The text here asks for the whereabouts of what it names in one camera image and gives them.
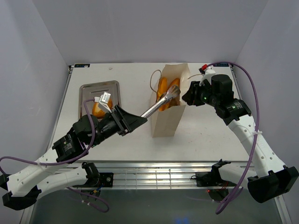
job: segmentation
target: white wall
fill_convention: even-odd
[[[68,65],[234,61],[267,0],[33,0]]]
[[[0,2],[0,156],[35,160],[50,139],[68,68],[31,0]],[[1,166],[14,173],[26,165]],[[0,223],[17,224],[21,215],[0,206]]]
[[[260,130],[274,152],[299,169],[299,1],[267,3],[236,62],[248,69],[259,96]],[[242,96],[254,107],[247,78],[237,73]],[[299,181],[284,195],[293,223],[299,222]]]

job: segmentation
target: black sticker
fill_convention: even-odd
[[[217,63],[213,65],[214,67],[229,67],[228,63]]]
[[[90,64],[75,64],[75,68],[89,68]]]

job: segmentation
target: gray tray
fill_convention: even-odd
[[[94,97],[100,97],[103,92],[111,94],[113,107],[115,105],[121,106],[121,93],[120,84],[117,81],[107,81],[102,83],[92,83],[82,85],[79,89],[79,118],[86,115],[86,111],[83,106],[83,101]],[[94,102],[87,102],[87,108],[92,113]]]

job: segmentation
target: table top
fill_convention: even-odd
[[[74,68],[58,119],[53,142],[60,139],[78,120],[79,89],[84,84],[117,80],[121,106],[129,113],[141,115],[149,108],[150,75],[173,63],[102,63],[88,68]],[[189,63],[191,75],[198,74],[204,63]],[[229,67],[214,67],[216,74],[233,80]],[[153,78],[155,84],[159,75]],[[190,81],[200,80],[195,76]],[[150,122],[124,137],[114,135],[92,148],[80,161],[246,161],[248,155],[238,138],[220,119],[213,107],[187,106],[174,137],[152,138]]]

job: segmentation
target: paper bag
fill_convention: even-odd
[[[174,136],[178,124],[183,116],[186,103],[182,100],[182,96],[188,91],[190,82],[188,77],[190,77],[190,70],[187,63],[177,64],[177,65],[165,65],[162,70],[162,76],[167,78],[167,86],[175,79],[180,79],[180,105],[172,106],[164,111],[156,111],[151,116],[151,132],[152,137],[171,137]],[[158,84],[155,85],[154,90],[157,91]],[[150,105],[153,105],[157,100],[157,94],[152,92],[150,96]]]

